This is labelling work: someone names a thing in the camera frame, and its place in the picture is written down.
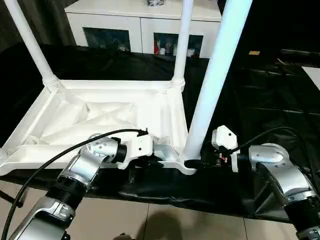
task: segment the dark curtain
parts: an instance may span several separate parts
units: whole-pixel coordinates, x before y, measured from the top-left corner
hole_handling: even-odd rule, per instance
[[[65,8],[77,0],[18,0],[40,44],[76,45]],[[19,32],[0,0],[0,52],[22,41]]]

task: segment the white plastic frame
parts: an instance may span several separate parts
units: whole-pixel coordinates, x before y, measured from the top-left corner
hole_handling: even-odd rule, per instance
[[[102,87],[102,89],[95,89],[94,87],[92,87],[91,83],[93,82],[91,81],[88,81],[89,84],[83,83],[83,82],[79,83],[77,81],[66,82],[67,85],[69,84],[69,88],[75,89],[75,91],[71,94],[68,88],[66,88],[66,86],[63,86],[60,84],[60,81],[50,69],[50,66],[48,65],[42,51],[40,50],[40,47],[27,23],[27,20],[23,12],[21,11],[21,8],[17,0],[4,0],[4,1],[22,36],[22,39],[24,40],[34,62],[36,63],[42,75],[43,84],[45,85],[45,88],[43,89],[43,91],[41,92],[37,100],[31,106],[29,111],[26,113],[24,118],[21,120],[17,128],[14,130],[12,135],[9,137],[9,139],[3,146],[3,149],[6,151],[6,153],[9,154],[9,158],[7,158],[7,155],[5,152],[0,151],[1,153],[0,175],[4,175],[16,168],[27,168],[27,169],[37,168],[43,162],[45,162],[45,159],[43,159],[43,157],[49,158],[52,154],[55,155],[57,152],[60,152],[61,150],[66,149],[68,147],[66,145],[64,145],[63,147],[60,147],[59,149],[59,145],[53,144],[54,150],[51,149],[51,152],[48,150],[45,150],[42,152],[44,153],[42,155],[40,154],[41,151],[37,149],[34,153],[35,153],[35,157],[36,158],[38,157],[38,160],[34,158],[24,159],[25,155],[27,154],[27,152],[23,152],[24,149],[22,149],[22,155],[20,158],[15,156],[15,154],[17,154],[18,151],[24,147],[24,146],[21,146],[21,144],[28,145],[28,143],[30,142],[31,143],[37,142],[37,143],[40,143],[41,145],[41,143],[44,142],[48,146],[49,145],[48,141],[50,141],[50,139],[52,140],[52,137],[48,139],[48,135],[50,136],[50,134],[52,133],[55,134],[55,132],[53,132],[53,129],[57,130],[57,126],[61,128],[60,125],[62,125],[62,128],[64,127],[62,122],[60,125],[57,125],[55,121],[51,121],[53,124],[49,126],[50,127],[49,130],[46,129],[48,128],[46,124],[50,119],[48,118],[48,114],[49,116],[50,114],[53,114],[52,116],[54,120],[56,120],[55,117],[63,118],[65,114],[69,113],[68,107],[71,107],[71,108],[75,108],[76,111],[78,111],[79,115],[81,116],[82,113],[84,114],[86,113],[87,109],[85,107],[88,107],[88,104],[85,103],[86,101],[83,98],[91,97],[93,99],[96,99],[96,98],[99,99],[99,96],[101,97],[106,95],[104,90],[107,90],[107,89],[111,90],[111,93],[115,91],[115,89],[118,89],[118,90],[125,89],[126,93],[123,96],[127,96],[128,95],[127,93],[129,93],[130,91],[133,92],[132,94],[135,94],[135,92],[139,93],[141,91],[147,91],[149,92],[149,94],[147,93],[146,95],[149,96],[150,98],[153,97],[152,94],[165,95],[166,101],[165,102],[162,101],[161,104],[165,104],[166,106],[168,106],[168,108],[166,108],[168,109],[166,113],[168,113],[167,119],[170,121],[170,124],[169,124],[170,133],[168,134],[169,139],[162,138],[158,142],[158,144],[159,146],[162,145],[163,142],[166,143],[164,146],[168,146],[169,144],[169,146],[171,146],[170,148],[171,150],[168,150],[169,149],[168,147],[163,148],[164,149],[163,151],[167,151],[166,154],[162,154],[163,157],[165,158],[164,166],[166,168],[177,168],[181,172],[187,175],[195,173],[196,171],[195,169],[186,168],[184,166],[184,161],[199,157],[199,153],[200,153],[202,143],[204,141],[204,137],[208,130],[211,117],[215,110],[220,92],[222,90],[225,78],[227,76],[232,58],[234,56],[239,38],[242,33],[242,29],[245,25],[252,0],[243,0],[243,1],[227,0],[226,2],[224,14],[222,16],[221,27],[219,30],[219,35],[216,40],[216,45],[212,51],[212,55],[207,67],[207,71],[204,77],[203,85],[202,85],[199,99],[196,105],[195,113],[194,113],[192,124],[190,127],[190,133],[188,135],[186,144],[184,144],[186,140],[186,134],[184,136],[184,133],[187,132],[187,128],[186,128],[186,119],[184,115],[183,102],[182,102],[182,96],[181,96],[181,88],[183,88],[185,84],[184,70],[185,70],[187,47],[188,47],[188,40],[189,40],[189,29],[190,29],[191,15],[192,15],[191,13],[193,9],[193,0],[183,0],[181,26],[180,26],[180,33],[178,37],[176,64],[175,64],[174,76],[172,78],[172,82],[163,82],[163,83],[154,82],[153,83],[152,81],[145,81],[145,82],[133,81],[132,83],[129,83],[128,81],[125,81],[123,83],[121,82],[110,83],[110,81],[101,81],[102,82],[101,84],[105,85],[105,87]],[[78,92],[76,91],[76,89],[79,88],[79,86],[81,86],[79,91],[82,93],[80,95],[79,95],[79,91]],[[142,106],[142,109],[143,109],[144,106],[142,103],[147,103],[147,99],[142,98],[141,100],[142,101],[138,102],[138,105],[139,103],[141,103],[140,106]],[[147,115],[148,113],[146,113],[146,111],[140,111],[137,114],[138,117],[146,117]],[[71,125],[74,123],[76,123],[76,125],[82,124],[80,119],[71,119],[71,120],[72,121],[68,122]],[[101,119],[100,118],[95,119],[93,121],[94,122],[93,126],[96,126],[97,125],[96,121],[99,122],[99,120]],[[160,126],[159,130],[160,130],[159,132],[162,133],[163,132],[162,130],[165,130],[165,128],[163,126]],[[47,137],[47,138],[43,139],[35,136],[33,137],[31,133],[37,133],[40,137]],[[68,142],[71,142],[70,140],[71,136],[72,136],[71,134],[67,136]],[[63,168],[67,163],[66,159],[70,158],[71,154],[72,153],[61,158],[51,167]]]

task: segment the cable connector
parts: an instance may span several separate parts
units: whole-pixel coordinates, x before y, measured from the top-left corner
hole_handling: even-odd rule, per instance
[[[141,129],[141,130],[139,130],[137,137],[148,135],[148,134],[149,134],[148,128],[146,128],[145,130]]]

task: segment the black cable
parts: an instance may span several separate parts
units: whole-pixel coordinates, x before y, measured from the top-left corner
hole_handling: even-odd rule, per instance
[[[46,167],[48,167],[50,164],[52,164],[55,160],[61,158],[62,156],[66,155],[67,153],[79,148],[79,147],[82,147],[83,145],[86,145],[88,143],[91,143],[93,141],[96,141],[98,139],[101,139],[101,138],[104,138],[104,137],[107,137],[107,136],[110,136],[110,135],[113,135],[113,134],[118,134],[118,133],[123,133],[123,132],[137,132],[139,135],[145,135],[145,134],[148,134],[147,131],[144,131],[144,130],[141,130],[141,129],[120,129],[120,130],[115,130],[115,131],[110,131],[110,132],[107,132],[107,133],[104,133],[102,135],[99,135],[99,136],[96,136],[96,137],[93,137],[91,139],[88,139],[86,141],[83,141],[83,142],[80,142],[70,148],[68,148],[67,150],[64,150],[63,152],[59,153],[58,155],[54,156],[53,158],[51,158],[49,161],[47,161],[46,163],[44,163],[43,165],[41,165],[30,177],[29,179],[24,183],[24,185],[20,188],[18,194],[16,195],[15,197],[15,200],[11,206],[11,209],[8,213],[8,216],[6,218],[6,221],[5,221],[5,224],[4,224],[4,227],[3,227],[3,232],[2,232],[2,237],[1,237],[1,240],[7,240],[7,236],[8,236],[8,231],[9,231],[9,227],[10,227],[10,223],[12,221],[12,218],[14,216],[14,213],[15,213],[15,210],[16,210],[16,207],[17,207],[17,204],[20,200],[20,198],[22,197],[22,195],[24,194],[25,190],[27,189],[30,181],[40,172],[42,171],[43,169],[45,169]]]
[[[311,178],[312,178],[312,182],[313,182],[314,188],[315,188],[317,194],[319,195],[320,194],[320,185],[319,185],[319,182],[317,181],[316,171],[315,171],[313,163],[312,163],[312,161],[310,159],[310,156],[308,154],[306,143],[305,143],[304,139],[302,138],[302,136],[300,135],[300,133],[297,130],[295,130],[294,128],[292,128],[292,127],[289,127],[289,126],[278,126],[278,127],[274,127],[274,128],[269,129],[269,130],[266,130],[266,131],[260,133],[259,135],[255,136],[251,140],[245,142],[244,144],[241,144],[240,146],[229,150],[228,153],[232,154],[232,153],[234,153],[234,152],[236,152],[236,151],[238,151],[240,149],[243,149],[243,148],[249,146],[253,141],[261,138],[262,136],[264,136],[264,135],[266,135],[266,134],[268,134],[270,132],[274,132],[274,131],[278,131],[278,130],[288,130],[298,138],[298,140],[299,140],[299,142],[301,144],[302,154],[304,155],[305,159],[307,160],[309,168],[310,168]]]

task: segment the white cabinet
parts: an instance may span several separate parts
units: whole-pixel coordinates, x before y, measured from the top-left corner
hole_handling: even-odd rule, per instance
[[[80,46],[175,55],[182,0],[150,7],[146,0],[79,0],[65,9]],[[188,56],[209,58],[220,26],[216,0],[194,0]]]

